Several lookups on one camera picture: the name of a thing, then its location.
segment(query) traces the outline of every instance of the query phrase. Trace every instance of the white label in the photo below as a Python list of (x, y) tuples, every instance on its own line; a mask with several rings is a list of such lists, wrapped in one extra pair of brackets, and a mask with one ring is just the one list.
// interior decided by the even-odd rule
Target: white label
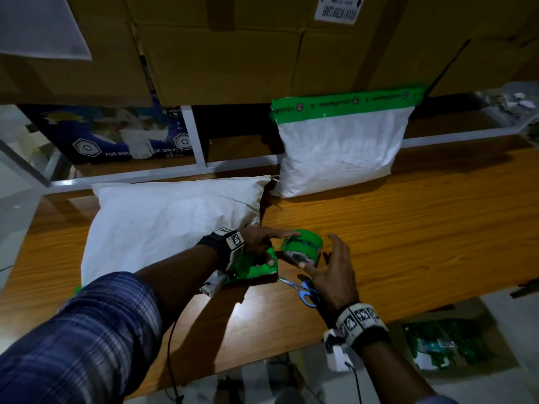
[(354, 25), (365, 0), (318, 0), (314, 19)]

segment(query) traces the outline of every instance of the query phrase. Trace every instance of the person's right hand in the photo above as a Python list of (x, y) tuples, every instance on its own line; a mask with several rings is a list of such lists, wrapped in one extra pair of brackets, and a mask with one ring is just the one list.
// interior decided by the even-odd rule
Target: person's right hand
[(330, 310), (337, 312), (348, 303), (359, 302), (360, 296), (356, 288), (356, 273), (350, 260), (350, 248), (337, 235), (329, 234), (328, 237), (333, 243), (333, 250), (329, 255), (324, 253), (327, 269), (317, 269), (305, 262), (300, 262), (298, 266), (313, 279)]

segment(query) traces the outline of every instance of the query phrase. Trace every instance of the white bag with green tape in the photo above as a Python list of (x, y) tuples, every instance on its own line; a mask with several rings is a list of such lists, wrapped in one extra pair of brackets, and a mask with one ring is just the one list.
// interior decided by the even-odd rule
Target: white bag with green tape
[(273, 195), (302, 196), (390, 174), (423, 93), (403, 88), (274, 100), (286, 152)]

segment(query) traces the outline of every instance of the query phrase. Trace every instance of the plaid shirt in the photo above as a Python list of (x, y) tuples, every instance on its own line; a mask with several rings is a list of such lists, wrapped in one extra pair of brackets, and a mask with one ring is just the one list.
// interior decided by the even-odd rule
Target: plaid shirt
[(0, 355), (0, 401), (122, 402), (144, 380), (161, 339), (152, 288), (128, 272), (102, 276)]

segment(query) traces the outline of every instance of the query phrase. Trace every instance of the person's left hand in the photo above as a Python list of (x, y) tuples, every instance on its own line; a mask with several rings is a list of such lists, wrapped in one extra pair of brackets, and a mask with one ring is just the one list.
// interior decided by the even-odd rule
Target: person's left hand
[(251, 225), (240, 228), (238, 231), (245, 241), (244, 253), (258, 255), (261, 263), (267, 263), (271, 267), (273, 259), (267, 253), (267, 249), (272, 246), (271, 238), (299, 237), (301, 235), (298, 231), (253, 227)]

